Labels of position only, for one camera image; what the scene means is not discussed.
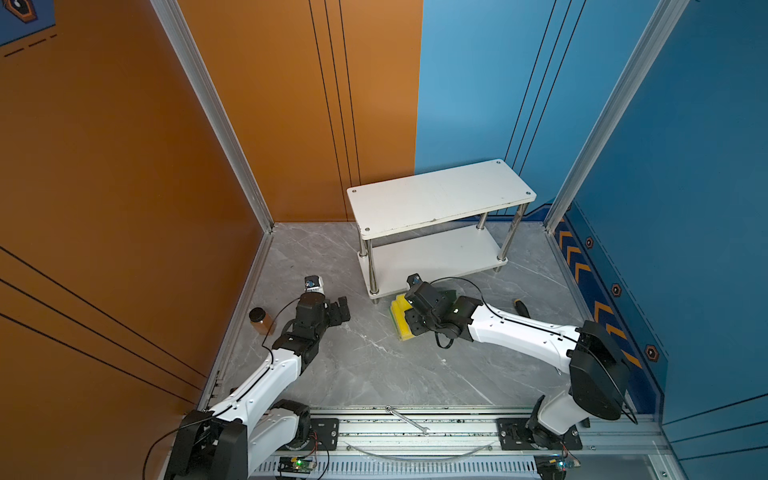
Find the yellow sponge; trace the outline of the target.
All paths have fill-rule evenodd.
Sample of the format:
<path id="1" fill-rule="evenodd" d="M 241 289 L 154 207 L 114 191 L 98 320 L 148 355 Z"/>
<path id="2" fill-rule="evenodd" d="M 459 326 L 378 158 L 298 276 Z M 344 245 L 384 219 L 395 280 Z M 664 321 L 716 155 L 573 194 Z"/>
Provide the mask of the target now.
<path id="1" fill-rule="evenodd" d="M 390 314 L 401 341 L 406 341 L 426 332 L 421 315 L 413 309 L 404 294 L 397 295 L 390 305 Z"/>

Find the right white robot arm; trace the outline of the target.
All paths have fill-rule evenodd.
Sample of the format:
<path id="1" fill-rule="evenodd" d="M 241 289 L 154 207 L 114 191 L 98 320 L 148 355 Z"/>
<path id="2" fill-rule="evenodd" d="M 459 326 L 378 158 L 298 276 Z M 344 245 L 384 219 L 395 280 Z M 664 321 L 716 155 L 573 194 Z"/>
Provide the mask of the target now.
<path id="1" fill-rule="evenodd" d="M 403 296 L 408 308 L 400 332 L 419 336 L 431 332 L 439 348 L 458 340 L 490 344 L 540 360 L 567 376 L 565 387 L 543 395 L 534 404 L 523 431 L 538 449 L 564 447 L 574 427 L 591 417 L 636 424 L 627 401 L 631 363 L 606 329 L 594 321 L 582 326 L 532 319 L 524 304 L 514 313 L 491 306 L 484 297 L 439 290 L 413 274 Z"/>

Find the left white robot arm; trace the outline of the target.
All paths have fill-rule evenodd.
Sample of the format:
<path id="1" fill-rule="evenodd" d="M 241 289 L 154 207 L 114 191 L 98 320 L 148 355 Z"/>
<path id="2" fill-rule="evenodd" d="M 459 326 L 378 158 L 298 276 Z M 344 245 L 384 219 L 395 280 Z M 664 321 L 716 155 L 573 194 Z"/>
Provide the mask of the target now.
<path id="1" fill-rule="evenodd" d="M 165 479 L 247 479 L 279 448 L 310 436 L 310 408 L 280 395 L 319 352 L 330 327 L 351 319 L 347 298 L 329 301 L 320 291 L 298 298 L 290 329 L 237 389 L 208 410 L 193 410 L 170 434 Z"/>

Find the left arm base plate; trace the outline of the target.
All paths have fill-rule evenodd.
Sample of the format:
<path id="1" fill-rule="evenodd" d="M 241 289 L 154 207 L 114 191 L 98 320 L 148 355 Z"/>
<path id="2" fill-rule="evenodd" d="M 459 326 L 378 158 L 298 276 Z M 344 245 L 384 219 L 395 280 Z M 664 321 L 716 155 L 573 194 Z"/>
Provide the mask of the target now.
<path id="1" fill-rule="evenodd" d="M 315 445 L 321 446 L 322 451 L 335 451 L 339 439 L 338 418 L 310 418 L 302 421 L 296 436 L 282 450 L 309 451 Z"/>

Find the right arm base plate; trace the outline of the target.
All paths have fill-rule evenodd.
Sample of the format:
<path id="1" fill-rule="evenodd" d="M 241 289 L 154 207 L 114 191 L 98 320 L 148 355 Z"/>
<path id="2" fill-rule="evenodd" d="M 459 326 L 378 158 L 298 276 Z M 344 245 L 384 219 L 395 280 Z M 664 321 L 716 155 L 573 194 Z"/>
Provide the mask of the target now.
<path id="1" fill-rule="evenodd" d="M 497 435 L 504 451 L 513 450 L 561 450 L 583 449 L 580 434 L 575 425 L 563 435 L 556 435 L 540 426 L 530 428 L 523 418 L 499 418 L 496 420 Z"/>

